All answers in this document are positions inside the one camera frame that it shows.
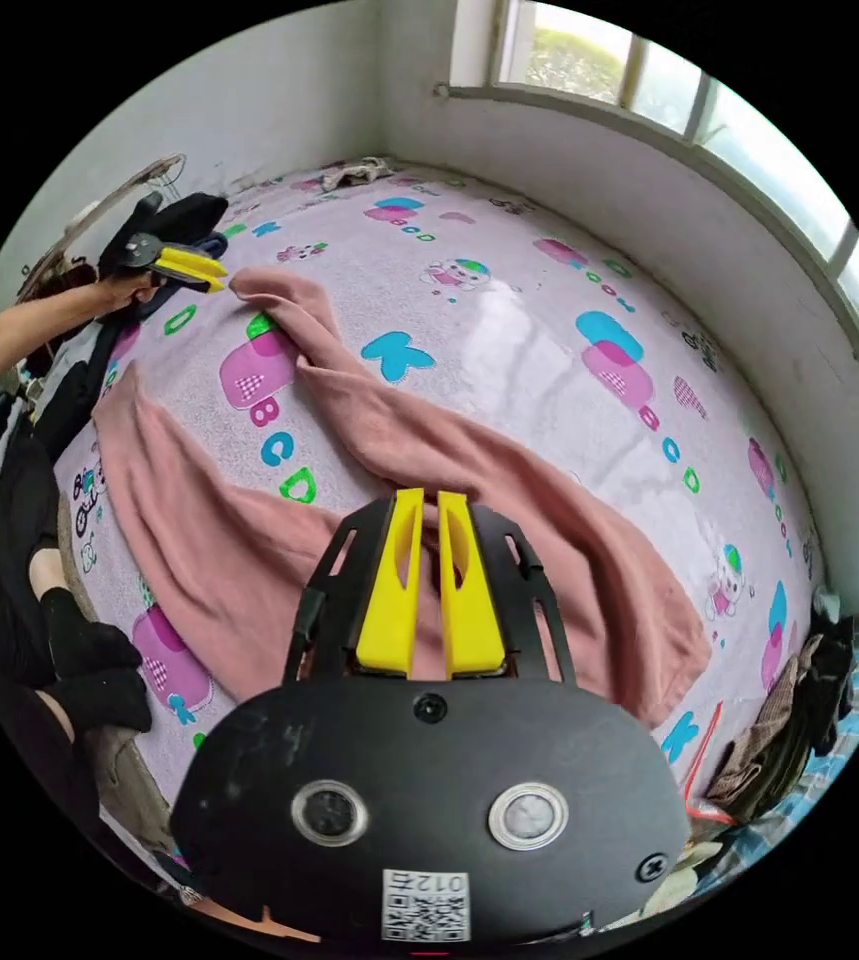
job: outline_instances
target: pink towel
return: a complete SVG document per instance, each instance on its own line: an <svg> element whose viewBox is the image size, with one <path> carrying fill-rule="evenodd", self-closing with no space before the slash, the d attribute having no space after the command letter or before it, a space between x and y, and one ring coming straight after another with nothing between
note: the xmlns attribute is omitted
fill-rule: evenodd
<svg viewBox="0 0 859 960"><path fill-rule="evenodd" d="M650 728L666 719L711 648L639 530L519 444L377 380L342 344L313 281L247 268L231 289L292 338L319 416L388 488L423 487L430 500L439 490L465 493L520 525L559 599L581 687ZM232 696L278 685L300 591L339 518L228 484L144 395L135 362L93 419L117 521L166 617ZM428 524L434 519L429 510ZM429 590L427 574L416 679L438 676L438 600Z"/></svg>

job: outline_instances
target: qr code label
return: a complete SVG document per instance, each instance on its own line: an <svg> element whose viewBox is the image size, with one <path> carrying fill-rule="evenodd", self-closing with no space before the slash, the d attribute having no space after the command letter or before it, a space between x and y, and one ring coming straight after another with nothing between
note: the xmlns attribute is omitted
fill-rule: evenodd
<svg viewBox="0 0 859 960"><path fill-rule="evenodd" d="M456 943L469 938L468 873L383 870L383 940Z"/></svg>

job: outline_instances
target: cartoon print bedsheet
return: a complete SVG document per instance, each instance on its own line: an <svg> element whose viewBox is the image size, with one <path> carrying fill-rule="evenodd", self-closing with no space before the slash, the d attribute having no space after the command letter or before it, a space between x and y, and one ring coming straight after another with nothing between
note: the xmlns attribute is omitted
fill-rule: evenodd
<svg viewBox="0 0 859 960"><path fill-rule="evenodd" d="M374 372L524 442L650 538L713 645L654 732L680 784L704 748L698 797L800 649L822 577L790 456L719 346L625 256L449 173L409 168L332 193L317 175L277 178L234 198L222 230L230 273L269 262L318 280ZM282 337L229 292L182 290L117 345L104 389L138 358L150 395L230 482L354 510L376 490L314 419ZM91 424L56 473L95 609L145 658L154 725L137 743L172 803L233 704L141 580Z"/></svg>

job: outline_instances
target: white wall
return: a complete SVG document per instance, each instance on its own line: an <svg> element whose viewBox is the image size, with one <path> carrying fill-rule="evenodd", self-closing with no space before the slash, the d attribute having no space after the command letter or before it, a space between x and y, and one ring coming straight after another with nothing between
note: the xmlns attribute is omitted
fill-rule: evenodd
<svg viewBox="0 0 859 960"><path fill-rule="evenodd" d="M232 193L249 183L379 149L380 0L270 20L196 54L100 123L42 186L0 250L0 310L85 206L153 161L187 156L177 187ZM133 192L71 249L95 257Z"/></svg>
<svg viewBox="0 0 859 960"><path fill-rule="evenodd" d="M808 487L833 584L859 612L859 363L786 249L660 151L553 110L440 100L456 0L387 0L383 124L393 155L499 183L629 253L737 359Z"/></svg>

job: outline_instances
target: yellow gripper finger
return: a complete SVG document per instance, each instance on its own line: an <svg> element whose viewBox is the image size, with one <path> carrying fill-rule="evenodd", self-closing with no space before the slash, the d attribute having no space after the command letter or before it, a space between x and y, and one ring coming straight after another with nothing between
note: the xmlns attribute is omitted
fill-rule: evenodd
<svg viewBox="0 0 859 960"><path fill-rule="evenodd" d="M207 257L203 253L196 253L195 250L187 250L185 247L163 247L159 251L157 262L166 261L166 265L173 269L178 267L188 267L198 273L204 273L207 277L227 277L229 274L226 268L212 257Z"/></svg>
<svg viewBox="0 0 859 960"><path fill-rule="evenodd" d="M419 612L422 490L399 490L386 531L369 606L356 643L366 670L412 674Z"/></svg>
<svg viewBox="0 0 859 960"><path fill-rule="evenodd" d="M188 280L201 280L209 284L207 293L218 293L225 290L218 277L226 277L226 268L210 257L182 250L178 247L164 247L156 258L153 267L162 273Z"/></svg>
<svg viewBox="0 0 859 960"><path fill-rule="evenodd" d="M469 505L461 493L440 492L438 503L446 677L495 673L506 651Z"/></svg>

